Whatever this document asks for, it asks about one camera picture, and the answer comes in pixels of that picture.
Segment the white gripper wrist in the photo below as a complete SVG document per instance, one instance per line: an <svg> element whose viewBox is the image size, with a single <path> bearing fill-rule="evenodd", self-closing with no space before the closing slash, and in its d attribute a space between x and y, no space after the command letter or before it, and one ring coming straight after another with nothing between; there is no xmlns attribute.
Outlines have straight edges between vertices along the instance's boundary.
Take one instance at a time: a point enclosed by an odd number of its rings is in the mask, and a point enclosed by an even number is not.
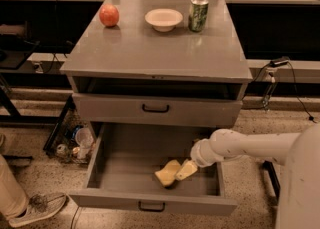
<svg viewBox="0 0 320 229"><path fill-rule="evenodd" d="M198 167L209 167L217 162L217 155L211 148L208 139L197 141L191 148L190 157L193 160L186 159L181 168L174 175L178 181L185 180L197 172Z"/></svg>

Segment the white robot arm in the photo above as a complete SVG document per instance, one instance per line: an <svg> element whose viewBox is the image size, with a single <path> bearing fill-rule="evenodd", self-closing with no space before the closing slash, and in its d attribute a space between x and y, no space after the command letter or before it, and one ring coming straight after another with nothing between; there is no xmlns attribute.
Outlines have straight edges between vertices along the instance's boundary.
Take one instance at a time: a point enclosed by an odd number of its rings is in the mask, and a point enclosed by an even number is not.
<svg viewBox="0 0 320 229"><path fill-rule="evenodd" d="M275 229L320 229L320 125L301 133L241 134L219 129L197 141L175 174L179 181L197 169L237 156L250 156L284 167Z"/></svg>

